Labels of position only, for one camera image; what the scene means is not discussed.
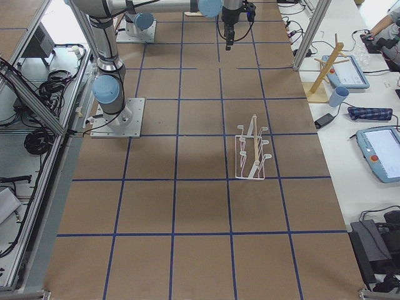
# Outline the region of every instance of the white table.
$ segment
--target white table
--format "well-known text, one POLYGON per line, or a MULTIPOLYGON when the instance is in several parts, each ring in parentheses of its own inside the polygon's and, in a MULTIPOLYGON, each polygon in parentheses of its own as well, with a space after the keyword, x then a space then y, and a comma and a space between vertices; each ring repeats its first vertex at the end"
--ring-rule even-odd
MULTIPOLYGON (((300 10, 300 5, 281 8, 282 13, 295 13, 300 10)), ((289 18, 300 23, 304 29, 307 28, 309 22, 307 11, 289 16, 289 18)), ((298 25, 294 23, 289 26, 290 30, 298 28, 298 25)), ((353 1, 334 0, 314 40, 327 41, 333 44, 334 34, 337 33, 339 41, 344 42, 344 48, 351 49, 354 43, 351 39, 351 34, 355 30, 365 28, 366 25, 353 1)), ((354 37, 357 41, 355 51, 347 52, 347 54, 353 54, 357 57, 360 55, 359 47, 363 44, 359 38, 359 33, 355 34, 354 37)), ((293 49, 297 49, 299 45, 296 43, 292 46, 293 49)), ((319 63, 314 58, 321 58, 322 55, 332 52, 332 48, 323 43, 317 43, 315 46, 319 50, 318 54, 307 57, 300 68, 300 76, 303 82, 315 81, 318 76, 319 63)), ((361 61, 360 65, 364 71, 388 68, 380 54, 369 54, 367 63, 361 61)), ((397 86, 399 73, 386 72, 380 76, 367 76, 367 79, 371 87, 363 91, 351 91, 346 102, 359 107, 393 108, 394 114, 400 116, 400 99, 395 93, 395 89, 400 88, 397 86)), ((333 89, 326 83, 324 85, 329 97, 333 89)), ((335 115, 338 111, 337 107, 333 108, 328 104, 310 104, 310 109, 314 119, 318 119, 326 113, 335 115)), ((361 211, 400 204, 400 182, 392 184, 381 183, 363 158, 356 139, 349 140, 349 137, 356 133, 357 130, 395 123, 396 120, 394 118, 389 122, 354 122, 348 116, 347 106, 342 105, 339 116, 331 124, 318 131, 348 229, 350 229, 349 224, 351 222, 358 220, 361 211)), ((382 217, 380 217, 382 215, 382 213, 378 214, 375 220, 383 221, 382 217)))

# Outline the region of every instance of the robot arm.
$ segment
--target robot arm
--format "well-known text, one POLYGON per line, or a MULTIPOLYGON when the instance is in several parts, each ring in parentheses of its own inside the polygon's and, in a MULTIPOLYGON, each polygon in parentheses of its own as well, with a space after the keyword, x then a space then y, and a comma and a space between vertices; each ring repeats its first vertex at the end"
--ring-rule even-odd
MULTIPOLYGON (((225 25, 226 49, 234 42, 234 25, 241 13, 249 18, 250 3, 247 0, 71 0, 75 6, 87 14, 90 19, 94 43, 99 58, 97 66, 99 76, 94 80, 92 91, 103 111, 106 125, 116 131, 133 119, 133 112, 126 104, 123 82, 125 66, 119 58, 115 37, 113 17, 127 13, 173 13, 200 11, 204 16, 213 18, 219 15, 222 8, 222 20, 225 25)), ((251 4, 253 20, 255 6, 251 4)))

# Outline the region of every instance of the brown paper floor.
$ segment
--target brown paper floor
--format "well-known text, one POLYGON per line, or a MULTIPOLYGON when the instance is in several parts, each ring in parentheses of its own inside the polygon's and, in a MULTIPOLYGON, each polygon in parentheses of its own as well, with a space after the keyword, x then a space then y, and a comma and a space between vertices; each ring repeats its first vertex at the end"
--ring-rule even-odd
MULTIPOLYGON (((363 283, 276 3, 225 52, 213 21, 157 15, 120 45, 140 139, 83 141, 45 288, 54 299, 356 300, 363 283), (266 180, 234 135, 269 126, 266 180)), ((240 36, 247 22, 237 25, 240 36)))

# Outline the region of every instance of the small black object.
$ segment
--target small black object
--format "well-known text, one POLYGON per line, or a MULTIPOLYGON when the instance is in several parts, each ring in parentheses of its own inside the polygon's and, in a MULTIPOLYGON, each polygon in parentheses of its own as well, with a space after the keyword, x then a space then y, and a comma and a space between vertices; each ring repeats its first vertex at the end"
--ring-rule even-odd
POLYGON ((326 114, 326 115, 320 117, 318 120, 316 120, 314 122, 315 128, 320 129, 320 128, 324 127, 325 125, 328 125, 330 122, 333 121, 334 118, 335 117, 332 116, 331 114, 326 114))
POLYGON ((364 43, 365 47, 367 48, 368 53, 371 54, 378 54, 380 53, 377 49, 377 47, 373 44, 373 40, 370 37, 368 37, 368 34, 362 34, 360 35, 360 38, 362 42, 364 43))
MULTIPOLYGON (((298 53, 298 50, 299 50, 299 49, 293 50, 293 56, 296 56, 296 54, 298 53)), ((306 57, 309 58, 309 57, 312 56, 313 54, 315 54, 315 53, 312 53, 312 52, 311 52, 311 49, 308 49, 307 54, 306 54, 306 57)))
POLYGON ((26 136, 24 147, 29 154, 42 155, 50 150, 53 142, 53 133, 46 128, 39 128, 26 136))
POLYGON ((1 178, 0 179, 0 183, 16 183, 17 181, 25 181, 25 180, 28 183, 31 183, 32 175, 10 177, 10 178, 1 178))
POLYGON ((383 282, 375 285, 373 291, 380 293, 388 293, 392 291, 394 288, 400 288, 400 280, 398 280, 393 275, 386 275, 385 279, 383 279, 383 282))
POLYGON ((389 211, 383 216, 387 223, 400 224, 400 211, 389 211))

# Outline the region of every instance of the black device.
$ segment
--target black device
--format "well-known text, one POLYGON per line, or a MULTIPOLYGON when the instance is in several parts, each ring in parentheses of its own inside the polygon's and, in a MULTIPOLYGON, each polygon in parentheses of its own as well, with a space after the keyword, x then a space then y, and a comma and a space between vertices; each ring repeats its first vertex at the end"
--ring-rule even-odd
POLYGON ((394 275, 386 275, 383 282, 375 285, 373 291, 379 293, 388 293, 395 288, 400 288, 400 280, 394 275))
POLYGON ((374 274, 385 274, 373 291, 389 293, 400 288, 395 276, 400 274, 400 210, 387 212, 384 219, 378 223, 364 219, 351 223, 353 232, 349 237, 364 282, 374 283, 374 274))
POLYGON ((365 47, 367 48, 368 53, 371 54, 381 53, 379 50, 376 49, 376 46, 373 44, 373 41, 375 41, 375 39, 370 34, 362 34, 360 35, 360 38, 364 43, 365 47))
POLYGON ((44 59, 50 56, 53 49, 54 41, 43 24, 40 23, 21 57, 44 59))
POLYGON ((322 117, 320 117, 318 120, 316 120, 314 122, 315 124, 315 128, 316 129, 320 129, 322 127, 324 127, 325 125, 328 125, 330 122, 332 122, 334 120, 334 116, 332 116, 331 114, 326 114, 322 117))

